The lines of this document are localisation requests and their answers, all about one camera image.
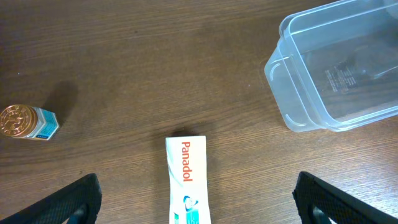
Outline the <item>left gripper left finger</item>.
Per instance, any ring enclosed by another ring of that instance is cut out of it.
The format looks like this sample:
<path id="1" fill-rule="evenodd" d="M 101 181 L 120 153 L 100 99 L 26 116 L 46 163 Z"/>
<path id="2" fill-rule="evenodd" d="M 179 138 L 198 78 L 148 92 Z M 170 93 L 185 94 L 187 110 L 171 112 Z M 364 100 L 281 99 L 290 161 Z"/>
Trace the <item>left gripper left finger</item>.
<path id="1" fill-rule="evenodd" d="M 29 207 L 1 220 L 2 224 L 94 224 L 102 193 L 97 175 L 87 174 Z"/>

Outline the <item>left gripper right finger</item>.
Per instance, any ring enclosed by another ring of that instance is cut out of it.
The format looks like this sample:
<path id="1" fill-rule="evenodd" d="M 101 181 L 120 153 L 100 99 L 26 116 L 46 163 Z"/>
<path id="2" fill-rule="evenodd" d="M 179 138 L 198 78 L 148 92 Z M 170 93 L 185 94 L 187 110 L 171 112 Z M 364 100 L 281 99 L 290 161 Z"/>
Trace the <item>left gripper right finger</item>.
<path id="1" fill-rule="evenodd" d="M 299 173 L 292 194 L 302 223 L 397 224 L 397 218 L 308 172 Z"/>

